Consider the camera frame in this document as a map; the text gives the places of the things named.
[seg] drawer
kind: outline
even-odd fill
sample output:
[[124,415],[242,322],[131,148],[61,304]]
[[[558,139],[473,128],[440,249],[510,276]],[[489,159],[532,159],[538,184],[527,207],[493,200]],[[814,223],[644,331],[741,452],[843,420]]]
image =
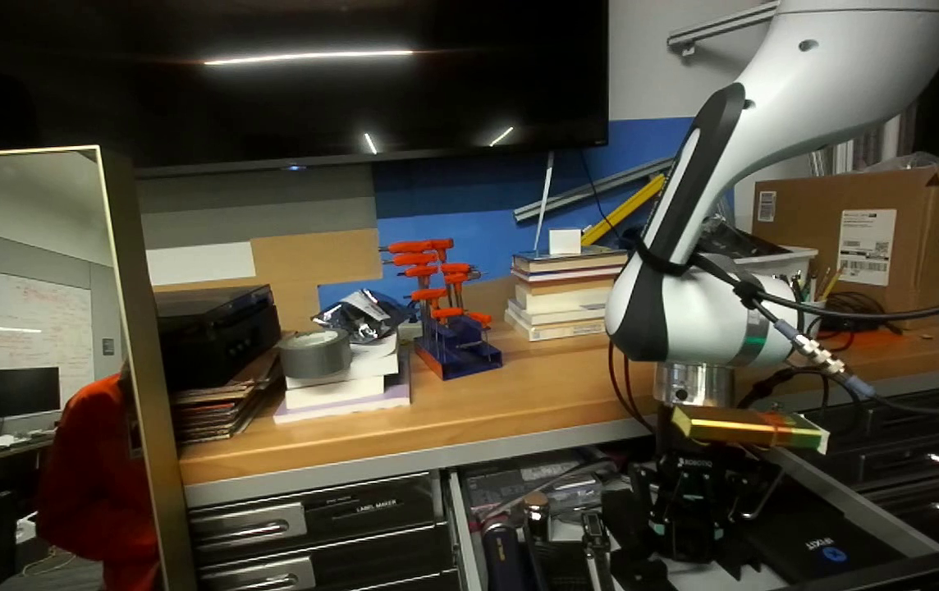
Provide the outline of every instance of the drawer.
[[416,473],[191,510],[191,531],[200,554],[239,554],[251,545],[313,545],[438,520],[443,520],[440,479]]
[[258,553],[200,567],[208,591],[353,591],[353,589],[461,589],[452,567],[452,538],[448,521],[399,530],[384,535],[358,535],[326,545],[287,553]]

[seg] red clothing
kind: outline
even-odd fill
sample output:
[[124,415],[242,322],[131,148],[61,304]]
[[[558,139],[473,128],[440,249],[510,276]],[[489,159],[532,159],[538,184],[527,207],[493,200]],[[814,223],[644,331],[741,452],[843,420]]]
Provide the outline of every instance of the red clothing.
[[159,538],[120,374],[67,403],[41,479],[41,538],[103,562],[108,591],[151,591]]

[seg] robotic arm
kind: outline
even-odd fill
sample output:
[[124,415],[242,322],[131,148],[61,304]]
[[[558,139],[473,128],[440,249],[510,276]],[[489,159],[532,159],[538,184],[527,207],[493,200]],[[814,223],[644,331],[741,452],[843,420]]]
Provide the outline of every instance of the robotic arm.
[[[716,276],[693,265],[716,197],[746,175],[904,112],[939,68],[939,0],[777,0],[739,82],[695,114],[659,207],[607,302],[634,360],[768,366],[791,350]],[[764,291],[791,298],[777,280]]]

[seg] sticker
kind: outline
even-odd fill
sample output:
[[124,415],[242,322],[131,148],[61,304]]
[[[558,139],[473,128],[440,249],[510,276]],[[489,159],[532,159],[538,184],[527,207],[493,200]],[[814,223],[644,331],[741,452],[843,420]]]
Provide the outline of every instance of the sticker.
[[890,285],[897,209],[842,209],[839,280]]
[[775,191],[759,191],[759,223],[775,223]]

